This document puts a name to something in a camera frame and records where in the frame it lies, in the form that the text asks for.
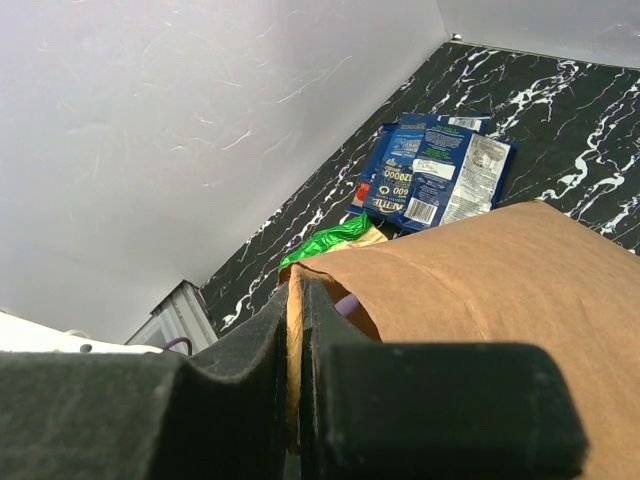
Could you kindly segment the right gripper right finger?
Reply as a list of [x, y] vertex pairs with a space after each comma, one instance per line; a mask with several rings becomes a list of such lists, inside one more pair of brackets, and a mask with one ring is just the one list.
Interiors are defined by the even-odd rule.
[[303, 285], [306, 479], [574, 479], [588, 438], [554, 359], [527, 343], [378, 343]]

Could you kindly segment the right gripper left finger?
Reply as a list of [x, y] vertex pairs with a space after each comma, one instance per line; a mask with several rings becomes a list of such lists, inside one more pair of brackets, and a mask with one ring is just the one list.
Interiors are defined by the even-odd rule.
[[286, 301], [192, 357], [3, 354], [2, 477], [281, 478]]

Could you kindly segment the green snack packet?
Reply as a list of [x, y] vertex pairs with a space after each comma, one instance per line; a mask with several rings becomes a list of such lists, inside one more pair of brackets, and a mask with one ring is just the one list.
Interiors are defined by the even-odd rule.
[[317, 255], [386, 242], [387, 237], [362, 213], [334, 227], [314, 233], [300, 247], [285, 256], [278, 272], [291, 264]]

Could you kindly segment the brown paper bag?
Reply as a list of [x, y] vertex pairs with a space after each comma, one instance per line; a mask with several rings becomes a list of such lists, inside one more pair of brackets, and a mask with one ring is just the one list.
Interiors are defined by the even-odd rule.
[[559, 364], [586, 427], [588, 479], [639, 475], [639, 259], [541, 201], [306, 258], [352, 322], [387, 342], [520, 341]]

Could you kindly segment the blue Burts chips bag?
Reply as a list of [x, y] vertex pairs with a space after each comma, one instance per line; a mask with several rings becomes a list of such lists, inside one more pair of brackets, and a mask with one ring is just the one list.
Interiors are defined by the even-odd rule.
[[360, 173], [354, 197], [347, 208], [348, 213], [360, 215], [363, 212], [364, 201], [375, 176], [376, 165], [383, 158], [391, 137], [397, 127], [397, 123], [385, 123], [381, 126], [374, 149]]

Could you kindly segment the dark blue chips bag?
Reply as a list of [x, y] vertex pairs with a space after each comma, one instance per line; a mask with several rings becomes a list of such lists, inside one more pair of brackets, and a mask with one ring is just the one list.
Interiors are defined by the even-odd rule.
[[418, 232], [491, 211], [516, 146], [444, 121], [427, 124], [401, 209], [389, 221]]

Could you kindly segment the blue white snack pack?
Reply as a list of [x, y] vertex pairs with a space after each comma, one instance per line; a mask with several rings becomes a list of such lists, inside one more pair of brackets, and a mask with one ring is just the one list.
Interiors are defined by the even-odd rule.
[[488, 113], [463, 116], [405, 113], [376, 165], [363, 211], [373, 218], [385, 219], [404, 207], [413, 175], [412, 163], [431, 122], [444, 122], [484, 134], [490, 120]]

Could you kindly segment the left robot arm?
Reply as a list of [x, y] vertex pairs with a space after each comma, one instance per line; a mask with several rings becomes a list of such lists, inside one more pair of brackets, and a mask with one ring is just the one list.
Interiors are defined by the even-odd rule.
[[4, 352], [59, 352], [94, 354], [162, 353], [149, 345], [121, 345], [87, 338], [82, 332], [62, 332], [1, 312], [1, 350]]

